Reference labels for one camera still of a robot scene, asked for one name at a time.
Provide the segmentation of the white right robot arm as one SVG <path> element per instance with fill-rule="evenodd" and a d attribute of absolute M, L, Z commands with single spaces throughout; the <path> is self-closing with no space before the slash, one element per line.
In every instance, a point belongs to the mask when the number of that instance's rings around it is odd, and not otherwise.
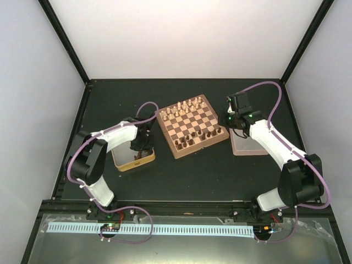
<path fill-rule="evenodd" d="M 328 194 L 318 155 L 307 155 L 295 147 L 261 111 L 254 112 L 246 92 L 229 95 L 227 101 L 229 107 L 221 111 L 219 125 L 241 130 L 245 136 L 258 142 L 281 171 L 276 188 L 252 199 L 250 215 L 253 220 L 262 222 L 276 209 L 304 206 L 306 202 Z"/>

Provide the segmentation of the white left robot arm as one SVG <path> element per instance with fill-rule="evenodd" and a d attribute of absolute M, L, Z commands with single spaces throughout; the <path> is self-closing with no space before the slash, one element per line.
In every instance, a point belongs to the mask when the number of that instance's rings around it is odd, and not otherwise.
<path fill-rule="evenodd" d="M 112 202 L 114 193 L 103 177 L 107 153 L 126 142 L 133 151 L 152 151 L 150 130 L 154 121 L 154 117 L 126 118 L 103 131 L 76 134 L 63 164 L 67 179 L 86 191 L 105 219 L 113 219 L 118 213 L 117 204 Z"/>

